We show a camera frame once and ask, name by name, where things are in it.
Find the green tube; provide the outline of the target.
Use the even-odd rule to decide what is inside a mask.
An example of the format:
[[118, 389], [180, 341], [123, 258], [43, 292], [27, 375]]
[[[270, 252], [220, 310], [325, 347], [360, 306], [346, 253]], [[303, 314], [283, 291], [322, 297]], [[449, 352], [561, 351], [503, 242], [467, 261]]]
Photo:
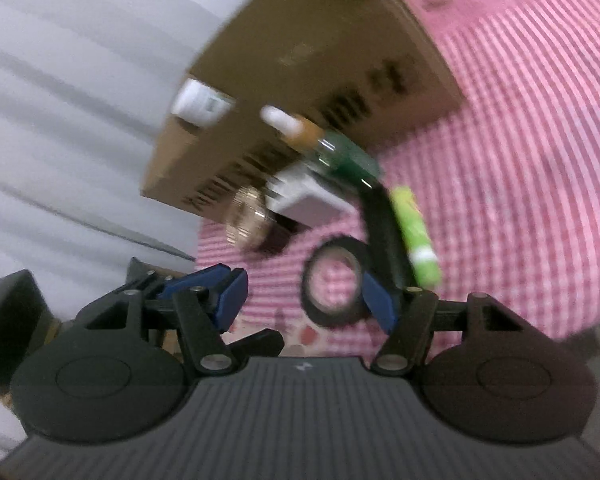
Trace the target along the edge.
[[421, 288], [435, 288], [440, 283], [441, 270], [414, 193], [408, 186], [398, 186], [390, 191], [389, 197], [416, 283]]

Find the black tape roll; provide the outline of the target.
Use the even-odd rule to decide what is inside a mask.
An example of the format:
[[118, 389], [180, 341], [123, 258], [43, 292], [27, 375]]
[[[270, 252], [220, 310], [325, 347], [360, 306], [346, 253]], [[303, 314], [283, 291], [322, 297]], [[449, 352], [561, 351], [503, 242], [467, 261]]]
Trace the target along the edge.
[[317, 247], [303, 266], [300, 304], [306, 316], [326, 328], [368, 318], [362, 284], [369, 266], [367, 245], [353, 237], [336, 236]]

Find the gold lid cream jar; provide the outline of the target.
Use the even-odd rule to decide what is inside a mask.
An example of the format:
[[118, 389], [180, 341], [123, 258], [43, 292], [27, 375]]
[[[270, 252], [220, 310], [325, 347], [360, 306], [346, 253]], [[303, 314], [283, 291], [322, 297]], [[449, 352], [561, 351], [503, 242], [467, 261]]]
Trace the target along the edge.
[[234, 195], [225, 216], [227, 241], [241, 252], [277, 255], [298, 230], [298, 223], [268, 208], [260, 188], [245, 186]]

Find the white rectangular box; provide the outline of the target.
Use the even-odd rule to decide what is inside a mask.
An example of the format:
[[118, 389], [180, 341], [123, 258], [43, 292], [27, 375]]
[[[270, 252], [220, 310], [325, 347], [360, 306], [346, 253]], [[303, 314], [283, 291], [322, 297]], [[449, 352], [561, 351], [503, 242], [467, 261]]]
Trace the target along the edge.
[[303, 162], [268, 179], [266, 202], [274, 214], [307, 228], [317, 228], [342, 214], [353, 214], [355, 206], [347, 192], [312, 171]]

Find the green dropper bottle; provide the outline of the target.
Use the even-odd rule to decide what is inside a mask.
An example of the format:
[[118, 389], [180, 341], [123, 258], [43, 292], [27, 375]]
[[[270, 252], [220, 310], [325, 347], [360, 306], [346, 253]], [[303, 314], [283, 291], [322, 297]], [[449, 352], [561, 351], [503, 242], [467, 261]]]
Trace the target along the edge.
[[373, 188], [379, 182], [381, 170], [377, 160], [344, 134], [272, 105], [262, 107], [260, 117], [324, 178], [350, 188]]

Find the pink checkered tablecloth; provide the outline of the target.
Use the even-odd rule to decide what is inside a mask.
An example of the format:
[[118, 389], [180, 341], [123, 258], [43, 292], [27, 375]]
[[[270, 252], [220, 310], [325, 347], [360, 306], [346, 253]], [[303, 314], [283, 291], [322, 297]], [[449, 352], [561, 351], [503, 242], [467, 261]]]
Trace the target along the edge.
[[465, 97], [378, 151], [438, 295], [486, 292], [555, 338], [600, 322], [600, 0], [406, 1]]

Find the white curtain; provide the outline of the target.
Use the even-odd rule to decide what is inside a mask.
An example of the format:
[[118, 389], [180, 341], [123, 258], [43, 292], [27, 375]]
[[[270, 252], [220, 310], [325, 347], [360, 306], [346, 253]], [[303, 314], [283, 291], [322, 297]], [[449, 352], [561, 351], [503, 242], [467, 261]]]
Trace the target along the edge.
[[0, 0], [0, 278], [58, 318], [137, 258], [187, 271], [200, 220], [140, 195], [197, 53], [248, 0]]

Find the brown cardboard box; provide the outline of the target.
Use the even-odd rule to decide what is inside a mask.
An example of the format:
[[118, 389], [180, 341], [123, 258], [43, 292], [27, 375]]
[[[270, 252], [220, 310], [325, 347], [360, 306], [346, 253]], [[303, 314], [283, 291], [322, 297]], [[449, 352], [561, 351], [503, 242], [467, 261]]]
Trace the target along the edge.
[[144, 197], [214, 221], [238, 188], [298, 156], [260, 119], [274, 105], [363, 148], [457, 110], [463, 93], [403, 0], [251, 0], [188, 71], [232, 108], [199, 128], [170, 116]]

